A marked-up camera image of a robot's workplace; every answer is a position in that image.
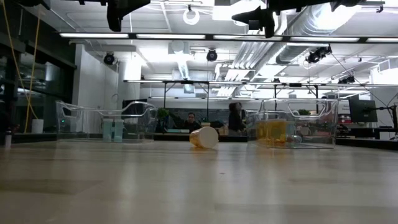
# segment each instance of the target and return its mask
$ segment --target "ceiling beam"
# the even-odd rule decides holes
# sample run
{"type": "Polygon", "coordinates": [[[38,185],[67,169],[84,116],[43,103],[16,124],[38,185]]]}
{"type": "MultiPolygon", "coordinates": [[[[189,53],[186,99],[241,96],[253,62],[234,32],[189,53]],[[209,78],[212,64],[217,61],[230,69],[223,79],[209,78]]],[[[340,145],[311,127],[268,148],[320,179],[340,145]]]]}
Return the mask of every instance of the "ceiling beam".
{"type": "Polygon", "coordinates": [[[275,35],[265,38],[263,35],[238,34],[171,34],[171,33],[94,33],[61,32],[62,37],[71,39],[101,39],[101,40],[204,40],[220,42],[273,42],[301,44],[398,44],[398,37],[347,37],[347,36],[292,36],[275,35]]]}

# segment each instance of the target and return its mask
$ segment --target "cable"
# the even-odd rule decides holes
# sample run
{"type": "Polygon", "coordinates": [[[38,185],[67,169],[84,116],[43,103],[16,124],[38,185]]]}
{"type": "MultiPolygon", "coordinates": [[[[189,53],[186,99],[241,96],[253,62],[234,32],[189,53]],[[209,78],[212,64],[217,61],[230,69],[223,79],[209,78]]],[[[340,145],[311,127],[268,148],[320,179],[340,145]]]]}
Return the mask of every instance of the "cable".
{"type": "MultiPolygon", "coordinates": [[[[4,11],[4,18],[5,18],[5,21],[6,21],[8,39],[9,39],[9,41],[10,41],[12,57],[13,57],[13,59],[14,59],[14,63],[15,63],[15,66],[16,66],[18,78],[19,78],[19,81],[21,82],[21,87],[22,87],[22,89],[24,90],[24,94],[25,94],[26,100],[29,100],[28,97],[27,97],[27,93],[26,93],[26,90],[25,90],[24,83],[22,82],[21,73],[19,72],[19,67],[18,67],[18,63],[17,63],[17,57],[15,56],[15,52],[14,52],[14,44],[12,43],[12,38],[11,38],[10,26],[9,26],[8,18],[7,18],[7,10],[6,10],[6,3],[5,3],[5,1],[2,1],[2,9],[3,9],[3,11],[4,11]]],[[[33,110],[32,105],[30,106],[30,109],[32,110],[32,114],[34,115],[34,117],[35,117],[36,119],[38,119],[37,116],[36,116],[36,114],[35,114],[35,112],[34,112],[34,110],[33,110]]]]}
{"type": "MultiPolygon", "coordinates": [[[[344,65],[343,64],[341,64],[340,63],[340,61],[335,57],[335,55],[333,54],[333,53],[331,53],[331,55],[336,59],[336,61],[343,67],[343,69],[345,69],[346,70],[346,72],[347,73],[349,73],[349,71],[347,70],[347,68],[346,67],[344,67],[344,65]]],[[[368,88],[366,88],[366,86],[364,86],[362,83],[360,83],[359,81],[358,81],[358,79],[356,79],[355,77],[354,77],[354,79],[355,79],[355,81],[357,81],[360,85],[362,85],[362,87],[366,90],[366,91],[368,91],[373,97],[375,97],[377,100],[379,100],[386,108],[388,108],[388,106],[383,102],[383,101],[381,101],[375,94],[373,94],[368,88]]],[[[387,112],[390,114],[390,117],[391,117],[391,120],[394,120],[394,118],[392,117],[392,114],[391,114],[391,112],[390,112],[390,110],[389,109],[387,109],[387,112]]]]}
{"type": "MultiPolygon", "coordinates": [[[[340,61],[335,57],[335,55],[333,55],[333,53],[331,53],[331,55],[332,55],[332,56],[336,59],[336,61],[343,67],[343,69],[345,69],[346,72],[350,74],[350,72],[348,71],[348,69],[347,69],[346,67],[344,67],[344,65],[343,65],[342,63],[340,63],[340,61]]],[[[369,89],[366,88],[366,86],[364,86],[362,83],[360,83],[355,77],[354,77],[354,79],[355,79],[355,81],[357,81],[360,85],[362,85],[362,87],[363,87],[365,90],[367,90],[372,96],[374,96],[374,97],[375,97],[376,99],[378,99],[384,106],[387,107],[387,105],[386,105],[383,101],[381,101],[377,96],[375,96],[372,92],[370,92],[369,89]]]]}
{"type": "Polygon", "coordinates": [[[398,93],[396,93],[396,94],[391,98],[391,100],[390,100],[390,101],[388,102],[388,104],[387,104],[387,107],[390,106],[390,103],[394,100],[394,98],[395,98],[396,96],[398,96],[398,93]]]}
{"type": "Polygon", "coordinates": [[[27,131],[27,124],[29,121],[29,108],[32,107],[30,101],[32,98],[32,85],[33,85],[33,77],[35,75],[35,65],[36,65],[36,53],[37,53],[37,41],[39,39],[39,29],[40,29],[40,9],[37,11],[37,28],[36,28],[36,38],[35,38],[35,48],[33,53],[33,65],[32,65],[32,74],[30,75],[30,87],[29,87],[29,99],[27,101],[28,110],[26,110],[26,122],[25,122],[25,131],[27,131]]]}

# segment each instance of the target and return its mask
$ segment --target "transparent container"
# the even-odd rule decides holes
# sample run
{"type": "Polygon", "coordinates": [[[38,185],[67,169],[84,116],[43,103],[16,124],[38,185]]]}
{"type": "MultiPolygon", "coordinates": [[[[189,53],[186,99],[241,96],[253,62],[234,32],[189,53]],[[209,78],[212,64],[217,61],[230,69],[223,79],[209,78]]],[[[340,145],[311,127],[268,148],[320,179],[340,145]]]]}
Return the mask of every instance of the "transparent container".
{"type": "Polygon", "coordinates": [[[157,108],[135,101],[122,110],[98,110],[56,102],[58,140],[100,142],[153,141],[157,108]]]}
{"type": "Polygon", "coordinates": [[[334,148],[338,100],[264,100],[246,119],[249,142],[269,148],[334,148]]]}

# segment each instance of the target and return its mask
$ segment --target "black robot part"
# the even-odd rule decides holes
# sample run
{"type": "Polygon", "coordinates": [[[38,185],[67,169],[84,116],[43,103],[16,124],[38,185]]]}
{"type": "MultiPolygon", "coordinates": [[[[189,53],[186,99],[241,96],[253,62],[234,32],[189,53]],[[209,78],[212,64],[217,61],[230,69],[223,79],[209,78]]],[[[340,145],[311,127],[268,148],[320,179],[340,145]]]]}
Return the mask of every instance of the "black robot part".
{"type": "Polygon", "coordinates": [[[250,30],[266,30],[266,37],[273,37],[275,34],[275,20],[272,17],[272,11],[269,9],[257,9],[251,12],[244,12],[232,17],[233,20],[243,22],[249,25],[250,30]]]}

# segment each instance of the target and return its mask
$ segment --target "table surface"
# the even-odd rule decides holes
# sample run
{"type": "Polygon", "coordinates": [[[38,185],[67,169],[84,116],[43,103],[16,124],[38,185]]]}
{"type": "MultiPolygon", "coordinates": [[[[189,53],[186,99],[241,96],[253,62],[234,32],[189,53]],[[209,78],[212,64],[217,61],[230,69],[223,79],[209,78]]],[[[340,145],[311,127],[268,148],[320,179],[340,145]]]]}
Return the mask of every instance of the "table surface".
{"type": "Polygon", "coordinates": [[[0,153],[1,223],[397,223],[398,154],[42,142],[0,153]]]}

